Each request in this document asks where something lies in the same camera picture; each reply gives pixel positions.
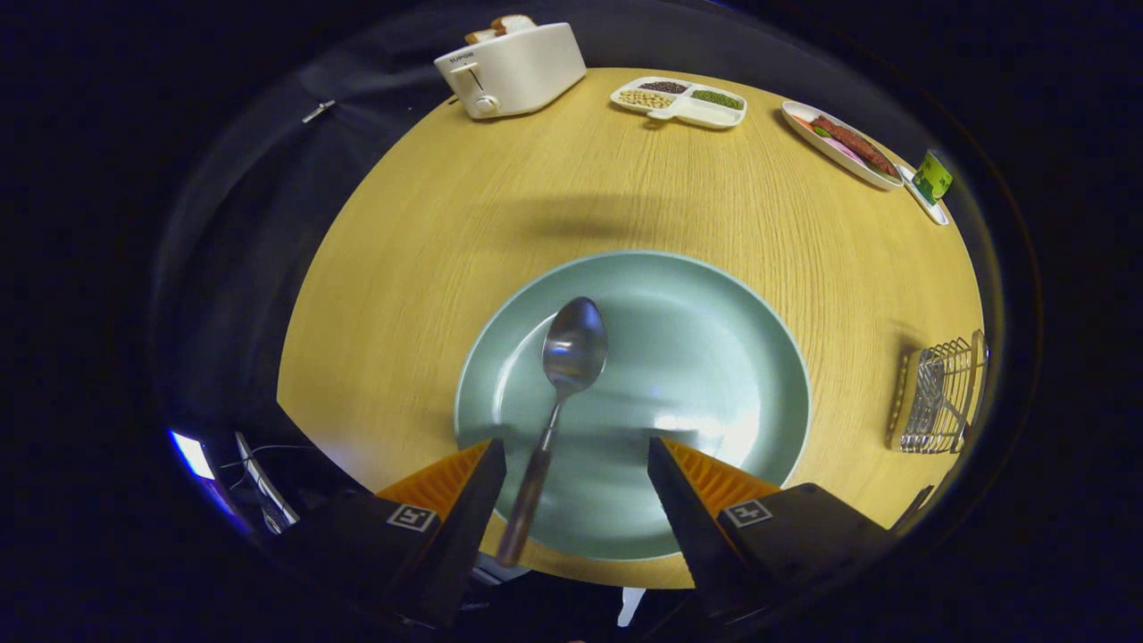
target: bread slice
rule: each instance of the bread slice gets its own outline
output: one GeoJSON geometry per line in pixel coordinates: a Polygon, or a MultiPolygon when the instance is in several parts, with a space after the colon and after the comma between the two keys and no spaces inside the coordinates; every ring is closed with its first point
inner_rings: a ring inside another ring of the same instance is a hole
{"type": "Polygon", "coordinates": [[[496,35],[504,35],[506,33],[515,33],[518,31],[527,31],[529,29],[536,29],[536,23],[531,21],[528,16],[520,14],[512,14],[507,16],[501,16],[493,21],[493,29],[496,30],[496,35]]]}
{"type": "Polygon", "coordinates": [[[465,35],[464,41],[467,42],[469,45],[475,45],[477,42],[485,42],[487,40],[491,40],[493,38],[496,38],[496,35],[497,34],[495,29],[483,29],[480,31],[473,31],[472,33],[465,35]]]}

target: cable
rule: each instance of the cable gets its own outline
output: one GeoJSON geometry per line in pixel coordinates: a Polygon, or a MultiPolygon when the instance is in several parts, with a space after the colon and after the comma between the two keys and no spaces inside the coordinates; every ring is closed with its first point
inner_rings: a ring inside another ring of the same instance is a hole
{"type": "Polygon", "coordinates": [[[230,489],[227,489],[226,491],[234,491],[234,488],[238,487],[238,485],[240,485],[240,484],[242,484],[243,482],[246,482],[246,476],[249,476],[249,475],[250,475],[249,471],[242,473],[242,477],[238,479],[238,482],[234,483],[234,484],[232,484],[232,485],[230,485],[230,489]]]}
{"type": "Polygon", "coordinates": [[[242,465],[243,463],[253,460],[254,459],[254,455],[257,453],[257,452],[259,452],[259,451],[262,451],[263,449],[311,449],[313,451],[318,451],[317,447],[305,447],[305,445],[299,445],[299,444],[267,444],[265,447],[259,447],[257,449],[251,449],[250,453],[246,458],[242,458],[241,460],[237,460],[234,463],[229,463],[226,465],[219,465],[218,468],[219,469],[225,469],[226,467],[237,467],[239,465],[242,465]]]}

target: round table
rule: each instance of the round table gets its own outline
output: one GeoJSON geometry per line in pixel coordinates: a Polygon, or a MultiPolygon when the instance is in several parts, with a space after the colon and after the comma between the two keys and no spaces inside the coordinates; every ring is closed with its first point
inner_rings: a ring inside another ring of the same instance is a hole
{"type": "MultiPolygon", "coordinates": [[[[887,447],[901,359],[982,328],[976,278],[956,219],[935,225],[906,190],[834,164],[782,121],[782,101],[696,74],[591,69],[533,114],[473,121],[459,103],[441,104],[326,234],[290,318],[279,404],[381,490],[456,452],[461,369],[520,287],[589,254],[681,252],[742,279],[801,348],[813,409],[789,485],[814,482],[892,525],[957,458],[887,447]],[[725,87],[749,111],[710,130],[608,102],[640,75],[725,87]]],[[[482,552],[503,529],[493,515],[482,552]]],[[[592,561],[531,541],[521,564],[607,585],[694,586],[679,554],[592,561]]]]}

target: wire rack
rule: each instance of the wire rack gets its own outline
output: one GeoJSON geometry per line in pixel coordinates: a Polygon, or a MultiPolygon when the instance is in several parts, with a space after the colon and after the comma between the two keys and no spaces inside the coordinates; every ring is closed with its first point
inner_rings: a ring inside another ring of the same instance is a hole
{"type": "Polygon", "coordinates": [[[976,423],[988,362],[981,331],[970,343],[957,338],[913,354],[903,392],[912,405],[898,417],[890,444],[905,453],[959,453],[976,423]]]}

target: toaster knob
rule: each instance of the toaster knob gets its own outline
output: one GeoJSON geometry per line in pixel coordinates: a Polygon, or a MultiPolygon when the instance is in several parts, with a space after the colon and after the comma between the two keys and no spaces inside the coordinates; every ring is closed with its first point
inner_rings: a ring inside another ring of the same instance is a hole
{"type": "Polygon", "coordinates": [[[481,96],[477,98],[477,111],[482,114],[490,114],[499,108],[499,99],[496,96],[481,96]]]}

